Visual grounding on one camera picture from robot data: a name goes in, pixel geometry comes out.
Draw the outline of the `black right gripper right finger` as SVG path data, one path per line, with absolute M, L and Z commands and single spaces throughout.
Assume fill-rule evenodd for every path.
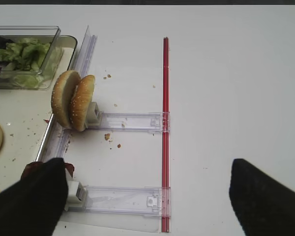
M 295 192 L 245 159 L 234 159 L 229 198 L 247 236 L 295 236 Z

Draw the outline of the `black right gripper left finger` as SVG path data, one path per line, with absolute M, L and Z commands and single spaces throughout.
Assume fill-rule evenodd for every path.
M 31 163 L 18 182 L 0 193 L 0 236 L 51 236 L 67 196 L 62 158 Z

